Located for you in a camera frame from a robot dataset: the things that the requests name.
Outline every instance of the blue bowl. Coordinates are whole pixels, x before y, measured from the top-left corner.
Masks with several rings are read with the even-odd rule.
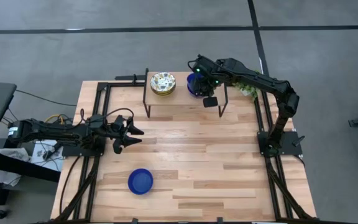
[[[201,97],[201,96],[196,96],[196,95],[194,94],[193,90],[191,90],[191,88],[190,88],[190,83],[191,83],[191,81],[193,81],[193,79],[196,78],[196,75],[197,75],[197,78],[201,78],[201,77],[202,77],[202,75],[201,75],[200,73],[192,73],[192,74],[190,74],[190,75],[187,76],[187,89],[189,90],[189,92],[190,92],[193,96],[195,96],[195,97]]]
[[[128,178],[128,187],[137,195],[146,194],[153,186],[153,176],[147,169],[137,169]]]

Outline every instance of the patterned plate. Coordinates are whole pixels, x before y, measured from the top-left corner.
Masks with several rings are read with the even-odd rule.
[[[175,77],[168,72],[160,72],[150,79],[150,86],[158,95],[167,95],[173,92],[176,86]]]

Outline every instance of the wooden tabletop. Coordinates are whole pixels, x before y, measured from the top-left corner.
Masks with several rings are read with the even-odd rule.
[[[81,108],[91,115],[97,83],[83,82],[75,123],[80,120]],[[142,143],[125,148],[120,155],[113,152],[112,141],[107,141],[99,164],[91,221],[129,222],[138,218],[140,222],[200,222],[216,221],[216,217],[225,221],[274,220],[265,163],[257,143],[255,106],[251,97],[234,88],[227,91],[229,104],[222,118],[215,108],[202,105],[158,106],[147,118],[142,87],[113,88],[108,111],[132,109],[135,125],[145,135],[140,137]],[[268,98],[275,119],[275,99],[272,95]],[[266,121],[263,106],[261,109]],[[293,128],[292,120],[286,128]],[[69,157],[64,161],[51,218],[58,216],[63,184],[74,160]],[[293,156],[282,156],[282,161],[289,191],[306,212],[315,216],[303,165]],[[82,162],[83,158],[70,175],[63,207],[78,189]],[[134,195],[127,187],[129,174],[138,168],[149,169],[155,179],[146,195]],[[285,216],[282,195],[277,192]],[[85,192],[81,218],[85,216],[87,198]]]
[[[146,105],[159,105],[159,106],[167,106],[167,105],[183,105],[183,106],[199,106],[203,105],[202,98],[195,98],[187,89],[187,76],[191,72],[169,72],[171,73],[176,80],[176,88],[175,90],[169,94],[168,96],[159,96],[155,94],[150,87],[150,80],[153,75],[158,72],[149,72],[147,74],[147,86],[146,86]],[[218,98],[218,105],[222,106],[225,104],[226,100],[224,97],[224,86],[221,85],[217,87],[214,91],[214,96]]]

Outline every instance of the white cloth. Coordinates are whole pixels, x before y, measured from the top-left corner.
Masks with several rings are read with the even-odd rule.
[[[14,159],[26,161],[26,162],[28,162],[30,160],[30,157],[24,148],[0,149],[0,154],[2,154],[4,156],[9,156]],[[19,175],[19,174],[0,170],[0,183],[15,186],[19,182],[20,177],[21,177],[21,175]]]

